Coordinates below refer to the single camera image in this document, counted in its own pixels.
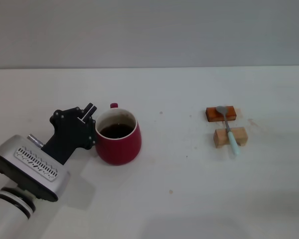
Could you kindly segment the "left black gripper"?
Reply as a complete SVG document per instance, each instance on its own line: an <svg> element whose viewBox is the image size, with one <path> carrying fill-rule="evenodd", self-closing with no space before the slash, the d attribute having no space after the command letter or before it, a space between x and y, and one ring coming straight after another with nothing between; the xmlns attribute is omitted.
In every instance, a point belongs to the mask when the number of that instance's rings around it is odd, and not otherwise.
<svg viewBox="0 0 299 239"><path fill-rule="evenodd" d="M92 118L96 110L92 103L85 109L56 110L50 117L54 135L41 150L64 165L77 148L91 149L97 141L96 121Z"/></svg>

